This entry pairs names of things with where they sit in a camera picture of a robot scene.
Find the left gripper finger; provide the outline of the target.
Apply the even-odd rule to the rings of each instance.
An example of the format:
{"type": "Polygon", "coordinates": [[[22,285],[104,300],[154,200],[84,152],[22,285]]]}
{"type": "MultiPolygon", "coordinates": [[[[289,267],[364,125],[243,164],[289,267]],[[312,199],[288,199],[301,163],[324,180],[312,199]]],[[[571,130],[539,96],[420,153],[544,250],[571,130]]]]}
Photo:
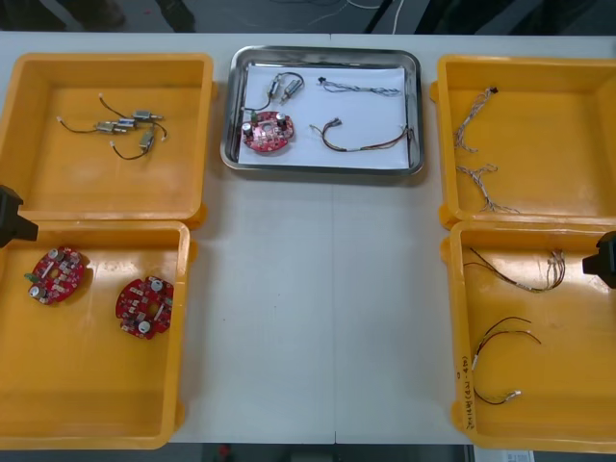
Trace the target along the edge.
{"type": "Polygon", "coordinates": [[[38,226],[24,217],[2,218],[0,235],[1,248],[14,240],[35,242],[38,239],[38,226]]]}
{"type": "Polygon", "coordinates": [[[23,204],[21,197],[11,188],[1,185],[1,219],[11,219],[18,216],[19,207],[23,204]]]}

